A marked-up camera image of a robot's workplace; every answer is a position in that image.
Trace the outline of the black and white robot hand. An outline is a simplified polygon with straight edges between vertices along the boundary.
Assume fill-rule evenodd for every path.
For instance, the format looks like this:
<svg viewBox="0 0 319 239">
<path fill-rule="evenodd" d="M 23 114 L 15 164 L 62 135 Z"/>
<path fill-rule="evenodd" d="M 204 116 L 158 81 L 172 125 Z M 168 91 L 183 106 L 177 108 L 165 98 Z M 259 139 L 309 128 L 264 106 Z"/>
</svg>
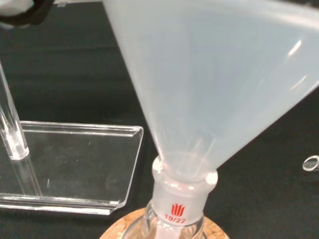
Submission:
<svg viewBox="0 0 319 239">
<path fill-rule="evenodd" d="M 54 0 L 1 0 L 0 25 L 4 28 L 39 25 L 53 4 Z"/>
</svg>

